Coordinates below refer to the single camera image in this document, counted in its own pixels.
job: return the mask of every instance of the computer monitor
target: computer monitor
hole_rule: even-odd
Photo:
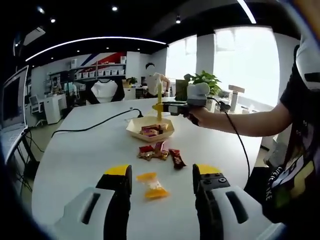
[[[28,66],[17,71],[1,88],[1,129],[25,126],[25,85]]]

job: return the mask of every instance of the window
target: window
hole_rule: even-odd
[[[166,54],[165,76],[170,81],[184,79],[186,74],[194,74],[197,64],[197,36],[190,36],[169,45]]]
[[[245,89],[248,99],[274,107],[278,102],[280,67],[274,33],[269,27],[242,26],[215,31],[213,73],[223,90]]]

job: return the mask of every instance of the black ceiling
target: black ceiling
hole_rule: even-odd
[[[12,55],[14,37],[24,36],[38,26],[42,26],[45,35],[21,49],[20,63],[41,50],[51,46],[82,38],[101,36],[126,36],[143,38],[162,17],[168,13],[177,13],[177,7],[187,0],[114,0],[114,1],[45,1],[43,3],[19,3],[13,8],[15,17],[6,21],[7,57]],[[41,6],[45,14],[37,11]],[[271,26],[277,33],[299,37],[293,23],[285,11],[277,4],[249,3],[258,25]],[[173,24],[153,39],[171,43],[186,36],[204,35],[213,29],[236,25],[250,25],[250,21],[237,3],[212,8],[184,19],[181,24]],[[30,65],[40,66],[58,59],[79,54],[137,51],[153,53],[165,45],[138,40],[90,40],[57,47],[40,54],[29,61]]]

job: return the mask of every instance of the yellow candy wrapper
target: yellow candy wrapper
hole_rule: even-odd
[[[136,177],[138,182],[147,185],[144,196],[148,199],[163,198],[169,195],[157,179],[157,173],[148,172]]]

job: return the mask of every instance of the hand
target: hand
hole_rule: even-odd
[[[198,125],[200,127],[208,128],[208,129],[211,127],[212,113],[209,112],[208,109],[206,109],[205,107],[192,108],[189,113],[199,120]]]

